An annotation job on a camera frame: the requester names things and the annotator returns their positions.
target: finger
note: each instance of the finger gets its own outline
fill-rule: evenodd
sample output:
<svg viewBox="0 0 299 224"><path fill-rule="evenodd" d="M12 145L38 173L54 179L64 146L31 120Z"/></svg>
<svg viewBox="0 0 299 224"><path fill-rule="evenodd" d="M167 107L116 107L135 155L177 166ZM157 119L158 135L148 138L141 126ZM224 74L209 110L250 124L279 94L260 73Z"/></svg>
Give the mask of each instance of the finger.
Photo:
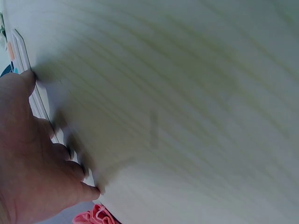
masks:
<svg viewBox="0 0 299 224"><path fill-rule="evenodd" d="M54 151L54 153L58 158L61 158L63 160L71 160L71 155L69 153L69 150L64 145L55 143L53 144L52 150Z"/></svg>
<svg viewBox="0 0 299 224"><path fill-rule="evenodd" d="M65 162L66 166L69 168L71 174L79 181L83 181L84 180L84 171L82 169L82 167L74 162L74 161L66 161Z"/></svg>
<svg viewBox="0 0 299 224"><path fill-rule="evenodd" d="M43 119L43 118L35 118L35 119L37 120L38 125L45 129L45 131L49 135L49 137L53 138L54 130L52 128L51 123L47 119Z"/></svg>
<svg viewBox="0 0 299 224"><path fill-rule="evenodd" d="M24 71L20 74L20 77L24 80L28 97L33 93L36 85L36 77L31 70Z"/></svg>
<svg viewBox="0 0 299 224"><path fill-rule="evenodd" d="M99 198L100 191L97 187L89 186L83 182L81 182L81 185L82 191L79 192L79 202L89 202L92 200L97 200Z"/></svg>

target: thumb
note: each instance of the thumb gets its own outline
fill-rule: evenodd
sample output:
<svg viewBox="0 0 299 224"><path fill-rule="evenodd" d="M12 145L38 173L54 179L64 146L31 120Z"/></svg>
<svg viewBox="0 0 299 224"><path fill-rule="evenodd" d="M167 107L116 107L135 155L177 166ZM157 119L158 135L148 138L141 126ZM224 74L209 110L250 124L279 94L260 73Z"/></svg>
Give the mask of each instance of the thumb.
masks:
<svg viewBox="0 0 299 224"><path fill-rule="evenodd" d="M28 97L30 97L36 85L36 77L33 71L31 70L24 71L23 73L20 74L20 77L25 82Z"/></svg>
<svg viewBox="0 0 299 224"><path fill-rule="evenodd" d="M79 202L89 202L92 200L96 200L100 196L100 191L97 187L92 187L87 185L86 183L81 182L82 188L81 191L78 192L78 203Z"/></svg>

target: wood grain surface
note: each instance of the wood grain surface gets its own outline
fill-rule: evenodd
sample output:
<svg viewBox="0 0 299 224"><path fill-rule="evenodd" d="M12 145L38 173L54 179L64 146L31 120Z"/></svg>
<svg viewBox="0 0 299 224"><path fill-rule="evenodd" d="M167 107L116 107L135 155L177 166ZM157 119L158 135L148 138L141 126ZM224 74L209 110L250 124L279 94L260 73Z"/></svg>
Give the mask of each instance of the wood grain surface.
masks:
<svg viewBox="0 0 299 224"><path fill-rule="evenodd" d="M7 0L4 15L123 224L297 224L298 7Z"/></svg>

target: skin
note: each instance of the skin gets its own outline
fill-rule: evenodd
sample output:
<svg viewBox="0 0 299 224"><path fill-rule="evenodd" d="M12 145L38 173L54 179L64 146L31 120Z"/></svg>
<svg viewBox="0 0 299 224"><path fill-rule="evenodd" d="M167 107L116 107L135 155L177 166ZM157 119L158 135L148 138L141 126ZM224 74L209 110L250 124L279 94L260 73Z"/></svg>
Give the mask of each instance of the skin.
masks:
<svg viewBox="0 0 299 224"><path fill-rule="evenodd" d="M100 196L82 183L83 170L67 149L51 142L50 124L33 116L35 82L31 71L0 79L0 204L9 224L43 221Z"/></svg>

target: pink fabric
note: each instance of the pink fabric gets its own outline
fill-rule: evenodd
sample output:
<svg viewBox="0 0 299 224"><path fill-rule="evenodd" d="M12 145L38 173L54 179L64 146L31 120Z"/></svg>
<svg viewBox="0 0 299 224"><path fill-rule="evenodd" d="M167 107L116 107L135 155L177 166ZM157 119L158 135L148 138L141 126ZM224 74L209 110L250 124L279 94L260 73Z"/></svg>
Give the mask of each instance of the pink fabric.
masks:
<svg viewBox="0 0 299 224"><path fill-rule="evenodd" d="M80 213L73 219L73 224L119 224L101 204L95 204L93 210Z"/></svg>

